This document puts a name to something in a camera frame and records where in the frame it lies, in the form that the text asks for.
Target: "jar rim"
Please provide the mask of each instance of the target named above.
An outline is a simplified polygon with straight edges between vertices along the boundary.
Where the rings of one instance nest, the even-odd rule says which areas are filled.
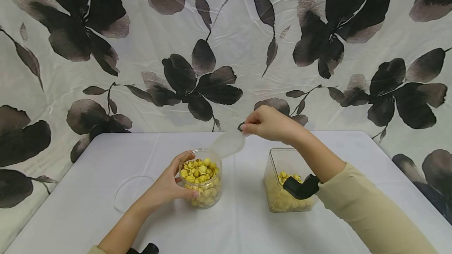
[[[184,164],[184,162],[186,162],[188,156],[196,154],[196,152],[199,152],[199,151],[212,153],[214,156],[216,156],[221,161],[220,156],[214,150],[212,150],[210,148],[193,149],[191,151],[191,153],[187,155],[187,157],[185,157],[184,159],[180,160],[180,162],[179,162],[179,171],[178,171],[179,175],[180,175],[180,171],[181,171],[182,165]],[[212,183],[214,180],[216,180],[220,174],[221,174],[221,171],[220,171],[220,173],[216,174],[213,178],[211,178],[210,180],[205,181],[203,183],[190,183],[190,182],[187,182],[187,180],[185,180],[183,177],[180,177],[180,178],[181,178],[182,182],[184,182],[187,185],[191,185],[191,186],[205,186],[205,185],[208,185],[209,183]]]

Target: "transparent container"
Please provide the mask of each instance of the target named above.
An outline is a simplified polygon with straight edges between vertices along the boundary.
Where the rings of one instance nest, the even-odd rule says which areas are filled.
[[[313,174],[297,150],[293,148],[271,149],[264,174],[265,194],[270,211],[280,213],[312,210],[319,198],[313,195],[305,200],[295,199],[288,191],[283,189],[283,183],[278,177],[281,172],[292,176],[297,174],[301,181],[304,181],[309,174]]]
[[[186,178],[182,177],[181,171],[184,169],[185,164],[188,165],[190,161],[197,161],[197,159],[202,160],[202,162],[204,163],[206,158],[210,159],[210,163],[215,163],[214,165],[216,165],[216,168],[218,168],[217,173],[214,176],[212,176],[209,180],[200,183],[192,183],[188,181]],[[218,156],[218,154],[214,150],[208,148],[199,148],[193,150],[192,153],[190,153],[185,159],[183,159],[179,163],[179,176],[182,179],[182,184],[185,186],[185,188],[196,189],[197,191],[199,191],[200,194],[198,198],[188,200],[191,206],[195,207],[196,209],[208,209],[214,206],[220,200],[222,193],[221,188],[222,172],[223,167],[221,165],[220,156]]]

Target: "hand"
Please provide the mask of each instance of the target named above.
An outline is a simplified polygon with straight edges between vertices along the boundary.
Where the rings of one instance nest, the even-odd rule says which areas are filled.
[[[255,134],[271,141],[281,141],[290,145],[297,136],[307,131],[296,121],[267,105],[262,105],[252,112],[241,129],[244,133]]]
[[[188,158],[194,159],[195,155],[191,154],[191,151],[185,151],[184,153],[176,156],[168,168],[158,177],[155,183],[134,203],[141,209],[155,211],[162,204],[175,200],[176,198],[197,198],[199,193],[193,189],[185,189],[179,185],[181,182],[179,177],[175,178],[179,170],[179,163]]]

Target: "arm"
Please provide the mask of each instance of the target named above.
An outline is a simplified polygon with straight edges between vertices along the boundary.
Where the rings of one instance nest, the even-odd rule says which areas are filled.
[[[124,213],[118,223],[97,247],[93,247],[89,254],[126,254],[137,238],[137,234],[153,212],[169,201],[176,198],[196,198],[199,193],[195,190],[178,186],[179,178],[175,178],[179,162],[185,159],[191,151],[176,156],[170,166],[163,171],[155,183]]]
[[[241,129],[297,149],[322,182],[318,192],[320,200],[353,228],[371,253],[437,253],[392,200],[296,121],[262,105]]]

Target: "floral backdrop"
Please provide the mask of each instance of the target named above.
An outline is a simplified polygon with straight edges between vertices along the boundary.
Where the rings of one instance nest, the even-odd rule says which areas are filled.
[[[452,223],[452,0],[0,0],[0,252],[108,132],[363,130]]]

